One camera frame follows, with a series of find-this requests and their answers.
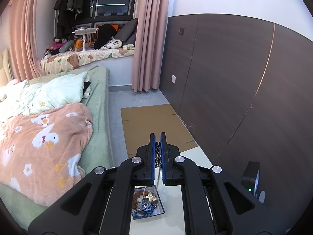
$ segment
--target wall socket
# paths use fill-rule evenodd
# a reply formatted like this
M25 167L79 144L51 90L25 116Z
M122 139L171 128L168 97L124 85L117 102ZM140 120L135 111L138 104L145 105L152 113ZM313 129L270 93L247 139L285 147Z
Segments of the wall socket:
M176 81L176 77L174 75L172 75L172 82L175 84Z

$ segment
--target black pillow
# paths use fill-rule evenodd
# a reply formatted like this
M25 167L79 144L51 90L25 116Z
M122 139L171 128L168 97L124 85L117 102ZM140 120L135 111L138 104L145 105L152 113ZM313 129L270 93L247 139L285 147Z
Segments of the black pillow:
M112 25L104 24L103 26L100 26L98 30L98 39L94 42L94 49L100 49L114 35L116 35L116 30Z
M135 28L138 24L138 18L133 19L132 21L127 22L122 29L114 36L115 39L121 40L122 42L129 39L133 34Z

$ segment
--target pink curtain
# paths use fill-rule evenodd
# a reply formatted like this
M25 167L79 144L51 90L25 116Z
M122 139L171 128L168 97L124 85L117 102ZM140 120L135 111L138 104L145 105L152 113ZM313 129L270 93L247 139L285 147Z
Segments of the pink curtain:
M159 88L169 0L140 0L133 64L134 92Z
M33 79L44 75L36 44L37 0L13 0L10 12L10 53L14 78Z

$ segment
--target metal chain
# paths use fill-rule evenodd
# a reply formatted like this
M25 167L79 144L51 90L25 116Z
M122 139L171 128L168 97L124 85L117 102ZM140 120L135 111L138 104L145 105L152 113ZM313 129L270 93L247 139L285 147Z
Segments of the metal chain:
M160 176L161 176L161 166L162 166L162 163L160 163L160 165L159 165L159 172L158 172L158 175L157 175L156 188L159 187Z

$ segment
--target upholstered headboard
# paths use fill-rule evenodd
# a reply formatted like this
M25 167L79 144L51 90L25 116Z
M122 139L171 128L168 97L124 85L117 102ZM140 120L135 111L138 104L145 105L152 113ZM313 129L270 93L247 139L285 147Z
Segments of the upholstered headboard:
M10 65L9 65L9 50L5 49L0 52L0 87L5 86L12 80Z

